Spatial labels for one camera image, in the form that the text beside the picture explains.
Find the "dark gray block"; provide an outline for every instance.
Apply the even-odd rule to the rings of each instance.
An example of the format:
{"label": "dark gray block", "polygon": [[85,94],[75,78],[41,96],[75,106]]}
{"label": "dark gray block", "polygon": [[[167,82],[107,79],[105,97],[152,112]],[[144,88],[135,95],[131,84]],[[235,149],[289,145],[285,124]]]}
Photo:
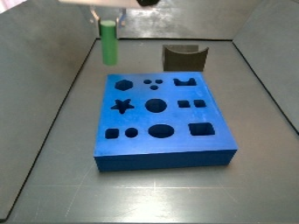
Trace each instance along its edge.
{"label": "dark gray block", "polygon": [[0,220],[93,41],[85,7],[29,0],[0,15]]}
{"label": "dark gray block", "polygon": [[163,70],[164,71],[199,71],[205,65],[209,48],[201,49],[196,45],[164,45],[163,46]]}
{"label": "dark gray block", "polygon": [[263,1],[233,43],[299,131],[299,3]]}

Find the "blue foam block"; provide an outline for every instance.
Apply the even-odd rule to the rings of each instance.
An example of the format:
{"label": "blue foam block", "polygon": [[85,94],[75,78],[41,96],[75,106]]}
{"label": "blue foam block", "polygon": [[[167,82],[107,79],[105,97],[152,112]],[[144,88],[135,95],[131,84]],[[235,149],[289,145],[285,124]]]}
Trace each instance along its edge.
{"label": "blue foam block", "polygon": [[107,76],[93,155],[100,171],[227,165],[236,150],[201,73]]}

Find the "rectangular hole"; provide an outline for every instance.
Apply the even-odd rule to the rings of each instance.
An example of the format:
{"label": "rectangular hole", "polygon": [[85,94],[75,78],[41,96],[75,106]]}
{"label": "rectangular hole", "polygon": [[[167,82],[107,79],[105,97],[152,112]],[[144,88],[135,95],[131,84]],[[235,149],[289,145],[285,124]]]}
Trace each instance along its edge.
{"label": "rectangular hole", "polygon": [[188,101],[177,101],[177,104],[180,109],[185,109],[191,106]]}
{"label": "rectangular hole", "polygon": [[212,136],[215,129],[209,122],[189,123],[189,132],[192,136]]}
{"label": "rectangular hole", "polygon": [[193,100],[193,106],[195,108],[205,108],[205,101],[204,100]]}
{"label": "rectangular hole", "polygon": [[105,131],[105,139],[113,139],[119,136],[119,129],[107,129]]}

